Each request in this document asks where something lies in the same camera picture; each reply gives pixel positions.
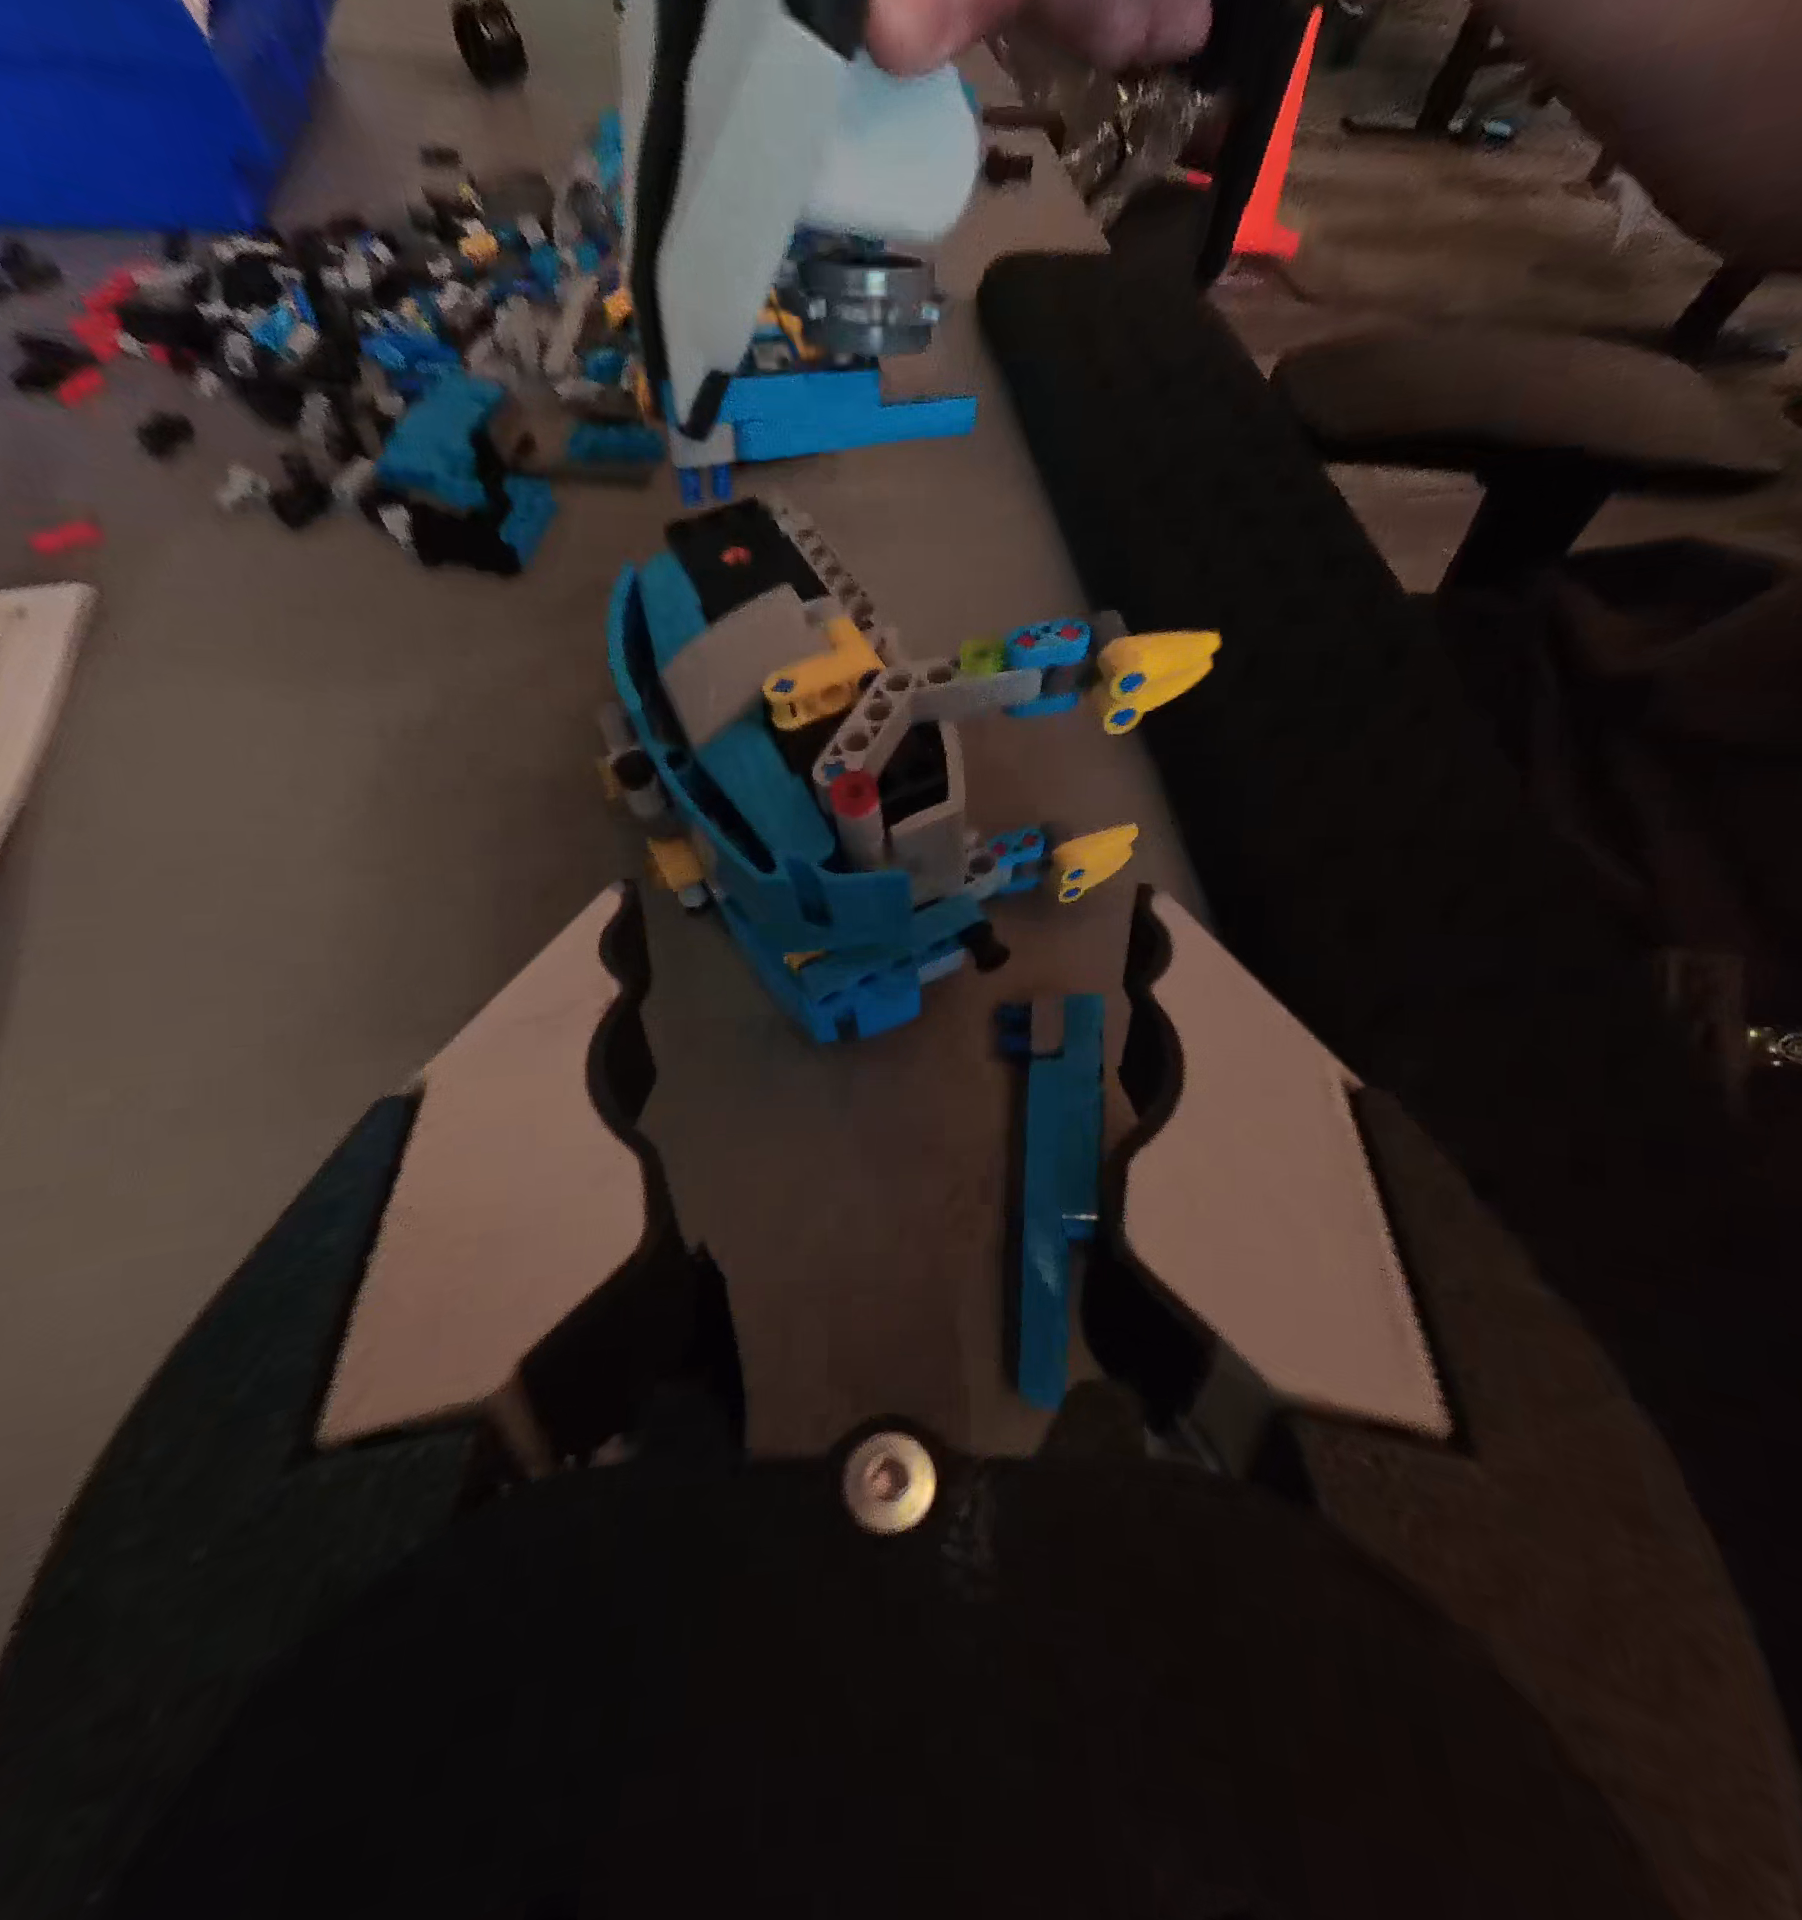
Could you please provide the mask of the blue beam wheel assembly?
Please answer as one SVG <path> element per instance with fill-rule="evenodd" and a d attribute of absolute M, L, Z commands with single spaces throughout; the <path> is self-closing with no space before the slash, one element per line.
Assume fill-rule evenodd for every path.
<path fill-rule="evenodd" d="M 671 389 L 654 389 L 682 501 L 727 501 L 739 468 L 971 435 L 978 396 L 883 385 L 888 361 L 933 345 L 942 315 L 930 260 L 798 228 L 708 429 L 686 432 Z"/>
<path fill-rule="evenodd" d="M 1006 1375 L 1025 1405 L 1057 1412 L 1070 1379 L 1078 1254 L 1100 1229 L 1107 1000 L 1005 1002 L 994 1012 L 994 1051 L 1014 1071 Z"/>

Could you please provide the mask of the black perforated chair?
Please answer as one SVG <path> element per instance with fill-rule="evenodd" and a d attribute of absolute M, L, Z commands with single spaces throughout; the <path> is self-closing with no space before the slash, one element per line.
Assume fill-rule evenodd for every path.
<path fill-rule="evenodd" d="M 1596 1300 L 1802 1351 L 1802 568 L 1572 557 L 1621 491 L 1360 374 L 1509 349 L 1323 343 L 1265 375 L 1191 290 L 1019 253 L 982 328 L 1081 584 L 1222 633 L 1151 757 L 1221 932 Z"/>

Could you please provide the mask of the pile of loose bricks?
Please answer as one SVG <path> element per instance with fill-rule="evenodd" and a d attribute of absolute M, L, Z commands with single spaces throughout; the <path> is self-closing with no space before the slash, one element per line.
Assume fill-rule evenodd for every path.
<path fill-rule="evenodd" d="M 522 574 L 558 483 L 644 486 L 669 452 L 624 280 L 621 114 L 559 177 L 476 174 L 440 144 L 418 160 L 395 227 L 164 234 L 19 331 L 13 386 L 74 406 L 114 366 L 168 371 L 282 444 L 274 472 L 229 468 L 223 511 L 349 511 L 429 566 Z"/>

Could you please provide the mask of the person's right hand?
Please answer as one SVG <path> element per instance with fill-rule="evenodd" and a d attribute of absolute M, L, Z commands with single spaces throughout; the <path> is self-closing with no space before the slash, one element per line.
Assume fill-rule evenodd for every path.
<path fill-rule="evenodd" d="M 1213 15 L 1210 2 L 872 2 L 865 39 L 877 65 L 908 76 L 1030 20 L 1084 60 L 1123 68 L 1202 51 Z"/>

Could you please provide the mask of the blue plastic bin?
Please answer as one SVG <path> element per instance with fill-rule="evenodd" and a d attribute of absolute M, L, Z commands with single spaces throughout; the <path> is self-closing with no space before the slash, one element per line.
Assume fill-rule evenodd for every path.
<path fill-rule="evenodd" d="M 330 2 L 0 2 L 0 227 L 265 222 Z"/>

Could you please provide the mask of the orange traffic cone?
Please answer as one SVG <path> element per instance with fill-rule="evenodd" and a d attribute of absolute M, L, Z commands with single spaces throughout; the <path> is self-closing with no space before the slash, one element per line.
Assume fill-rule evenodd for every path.
<path fill-rule="evenodd" d="M 1231 128 L 1249 135 L 1253 171 L 1231 240 L 1235 261 L 1289 266 L 1298 258 L 1299 232 L 1283 218 L 1283 194 L 1321 22 L 1321 4 L 1272 4 L 1266 56 L 1239 88 Z"/>

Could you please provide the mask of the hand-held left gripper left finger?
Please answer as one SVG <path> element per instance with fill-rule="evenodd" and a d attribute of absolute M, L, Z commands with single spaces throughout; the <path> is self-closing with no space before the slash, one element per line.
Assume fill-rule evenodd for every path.
<path fill-rule="evenodd" d="M 322 1453 L 472 1428 L 561 1468 L 673 1416 L 744 1451 L 727 1288 L 642 1126 L 649 985 L 644 904 L 614 882 L 421 1071 Z"/>

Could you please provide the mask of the blue toy robot model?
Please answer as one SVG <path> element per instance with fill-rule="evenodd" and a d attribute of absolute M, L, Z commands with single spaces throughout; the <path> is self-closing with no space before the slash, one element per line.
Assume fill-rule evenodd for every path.
<path fill-rule="evenodd" d="M 716 911 L 798 1032 L 873 1039 L 918 1019 L 932 985 L 1005 966 L 998 899 L 1078 904 L 1137 843 L 1131 824 L 979 828 L 965 727 L 1092 707 L 1129 735 L 1221 648 L 1214 629 L 1096 612 L 912 657 L 811 514 L 740 497 L 675 517 L 614 587 L 604 773 L 659 826 L 658 884 Z"/>

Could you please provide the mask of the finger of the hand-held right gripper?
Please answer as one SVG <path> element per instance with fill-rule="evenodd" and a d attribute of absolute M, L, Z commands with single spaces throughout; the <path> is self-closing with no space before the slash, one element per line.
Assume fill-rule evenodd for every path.
<path fill-rule="evenodd" d="M 649 382 L 706 441 L 834 138 L 860 6 L 626 2 L 626 285 Z"/>

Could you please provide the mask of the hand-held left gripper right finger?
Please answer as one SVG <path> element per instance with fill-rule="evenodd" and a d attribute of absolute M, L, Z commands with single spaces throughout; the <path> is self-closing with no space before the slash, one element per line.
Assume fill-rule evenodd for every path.
<path fill-rule="evenodd" d="M 1453 1408 L 1357 1118 L 1360 1081 L 1185 905 L 1133 899 L 1081 1327 L 1153 1433 L 1265 1454 L 1289 1419 L 1442 1448 Z"/>

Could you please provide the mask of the grey desk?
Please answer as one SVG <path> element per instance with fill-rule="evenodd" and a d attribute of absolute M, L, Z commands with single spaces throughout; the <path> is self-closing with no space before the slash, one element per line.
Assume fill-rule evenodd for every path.
<path fill-rule="evenodd" d="M 322 1453 L 317 1419 L 427 1063 L 647 870 L 601 779 L 612 590 L 673 477 L 559 491 L 508 580 L 342 511 L 228 512 L 268 452 L 191 451 L 117 366 L 21 396 L 0 320 L 0 587 L 98 590 L 0 852 L 0 1916 L 84 1916 L 261 1669 L 503 1478 L 472 1428 Z M 28 536 L 93 517 L 93 550 Z M 1140 737 L 1088 709 L 962 731 L 979 828 L 1144 828 L 1078 905 L 994 908 L 1005 970 L 811 1042 L 716 911 L 642 892 L 642 1126 L 719 1268 L 752 1453 L 873 1416 L 1032 1453 L 1006 1379 L 1008 1069 L 994 1007 L 1119 985 L 1137 877 L 1182 873 Z"/>

